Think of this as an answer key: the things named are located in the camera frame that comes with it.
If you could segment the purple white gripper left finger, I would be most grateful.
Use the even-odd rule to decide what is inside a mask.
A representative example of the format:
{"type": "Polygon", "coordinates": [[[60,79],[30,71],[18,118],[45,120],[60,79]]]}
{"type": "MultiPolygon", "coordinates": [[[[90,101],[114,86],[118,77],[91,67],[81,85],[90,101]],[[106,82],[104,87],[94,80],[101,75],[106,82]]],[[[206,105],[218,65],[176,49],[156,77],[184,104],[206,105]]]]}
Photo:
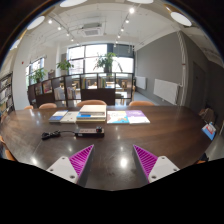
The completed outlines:
{"type": "Polygon", "coordinates": [[[90,145],[70,157],[62,156],[47,171],[74,184],[87,182],[94,146],[90,145]]]}

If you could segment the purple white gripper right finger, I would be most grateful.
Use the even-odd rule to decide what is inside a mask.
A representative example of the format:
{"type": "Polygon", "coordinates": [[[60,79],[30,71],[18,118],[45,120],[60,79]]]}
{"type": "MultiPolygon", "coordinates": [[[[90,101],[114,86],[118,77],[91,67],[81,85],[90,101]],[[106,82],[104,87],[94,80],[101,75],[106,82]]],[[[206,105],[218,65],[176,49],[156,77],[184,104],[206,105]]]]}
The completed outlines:
{"type": "Polygon", "coordinates": [[[179,168],[166,156],[157,157],[140,146],[133,146],[133,154],[136,166],[140,168],[148,183],[179,171],[179,168]]]}

